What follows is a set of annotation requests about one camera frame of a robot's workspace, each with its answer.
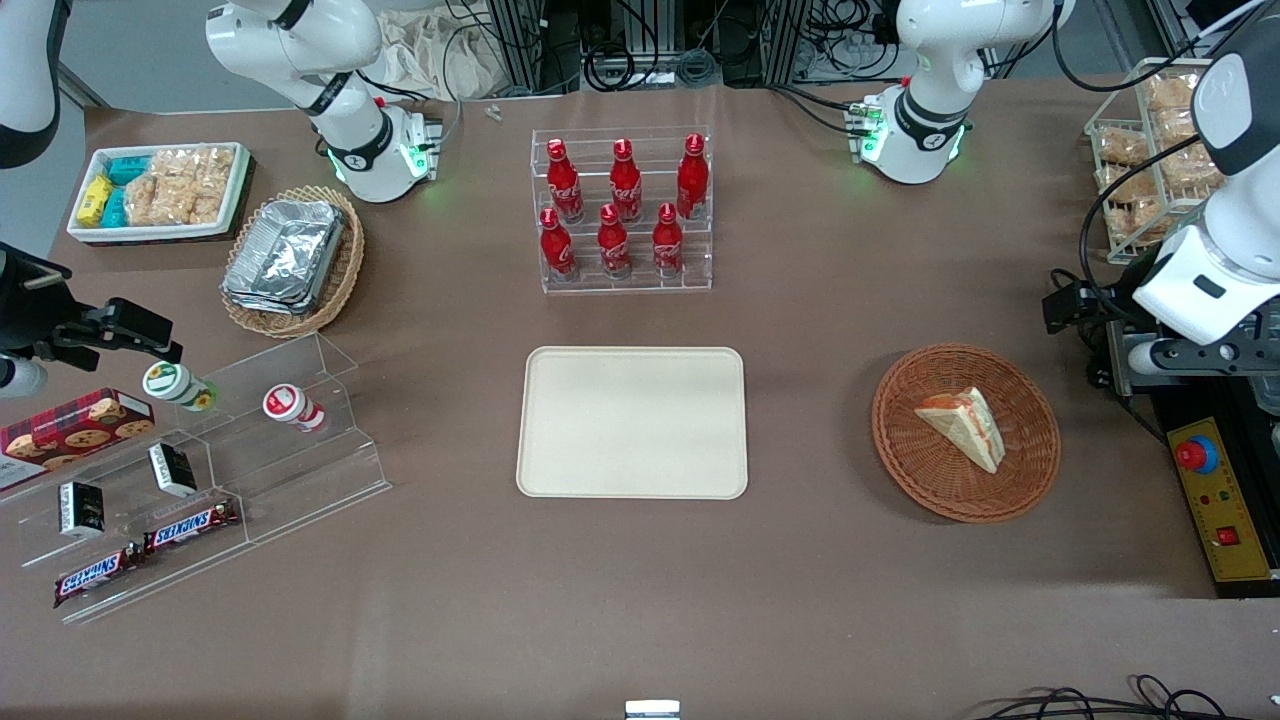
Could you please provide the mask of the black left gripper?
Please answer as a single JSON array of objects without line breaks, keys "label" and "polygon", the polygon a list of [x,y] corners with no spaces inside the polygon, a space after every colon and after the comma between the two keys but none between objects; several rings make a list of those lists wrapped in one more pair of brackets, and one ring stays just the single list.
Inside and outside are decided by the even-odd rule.
[{"label": "black left gripper", "polygon": [[1042,299],[1042,320],[1047,334],[1057,334],[1071,327],[1091,325],[1100,319],[1105,347],[1100,355],[1100,380],[1119,397],[1147,395],[1161,386],[1161,377],[1149,363],[1149,348],[1139,355],[1137,366],[1130,360],[1134,350],[1142,350],[1160,338],[1160,324],[1146,311],[1123,305],[1115,292],[1098,292],[1091,284],[1064,268],[1050,270],[1055,291]]}]

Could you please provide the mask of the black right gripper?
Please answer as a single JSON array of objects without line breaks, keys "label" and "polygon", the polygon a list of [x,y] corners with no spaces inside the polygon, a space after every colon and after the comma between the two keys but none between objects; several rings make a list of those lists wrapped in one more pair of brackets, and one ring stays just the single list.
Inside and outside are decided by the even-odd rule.
[{"label": "black right gripper", "polygon": [[72,270],[1,245],[1,350],[19,357],[96,372],[100,352],[129,350],[180,363],[184,347],[172,342],[173,323],[127,299],[84,310],[91,331],[59,328],[76,319],[67,282]]}]

